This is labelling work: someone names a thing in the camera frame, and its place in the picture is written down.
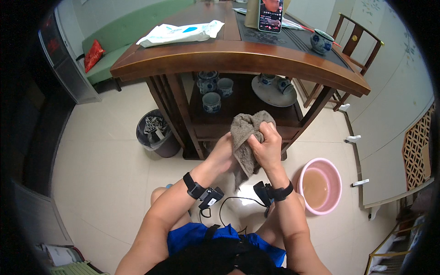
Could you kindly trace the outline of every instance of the gray towel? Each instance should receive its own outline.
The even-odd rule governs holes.
[[[264,136],[260,132],[260,124],[263,121],[267,123],[272,122],[276,126],[275,120],[266,111],[260,111],[253,116],[250,114],[238,114],[232,121],[232,154],[241,167],[241,169],[234,171],[235,189],[238,189],[240,184],[248,180],[252,174],[257,174],[260,169],[260,165],[255,160],[252,149],[247,143],[247,139],[253,134],[260,143],[264,141]]]

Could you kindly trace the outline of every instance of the black wristband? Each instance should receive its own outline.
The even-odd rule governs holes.
[[[206,188],[193,181],[189,172],[183,176],[183,181],[188,187],[188,194],[195,199],[198,199],[206,190]]]
[[[266,184],[266,190],[268,192],[269,198],[272,198],[276,202],[279,202],[279,201],[284,201],[286,197],[290,195],[290,193],[292,193],[293,185],[290,180],[289,180],[289,186],[286,189],[284,189],[283,187],[278,189],[273,189],[272,185]]]

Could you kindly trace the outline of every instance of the red cushion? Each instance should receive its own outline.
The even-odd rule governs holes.
[[[88,72],[101,58],[103,55],[103,48],[101,48],[101,44],[95,39],[93,41],[92,48],[88,51],[84,58],[84,67],[85,72]]]

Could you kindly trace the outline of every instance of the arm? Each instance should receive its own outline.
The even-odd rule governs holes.
[[[281,165],[281,136],[272,123],[262,122],[260,132],[264,135],[263,143],[259,143],[253,135],[248,139],[254,156],[273,188],[286,188],[289,178]],[[304,210],[294,193],[292,191],[284,201],[275,202],[286,248],[287,268],[304,275],[330,274],[313,248]]]
[[[231,155],[231,133],[227,133],[217,142],[209,157],[190,171],[191,177],[204,188],[209,187],[219,174],[229,169]],[[185,182],[180,179],[154,202],[115,275],[143,275],[168,258],[168,232],[196,201],[187,190]]]

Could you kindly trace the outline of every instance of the green sofa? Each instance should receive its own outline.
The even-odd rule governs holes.
[[[87,73],[90,84],[111,79],[110,67],[149,29],[163,19],[194,4],[194,0],[164,0],[124,15],[97,30],[82,42],[84,53],[92,47],[94,39],[105,50],[103,57]]]

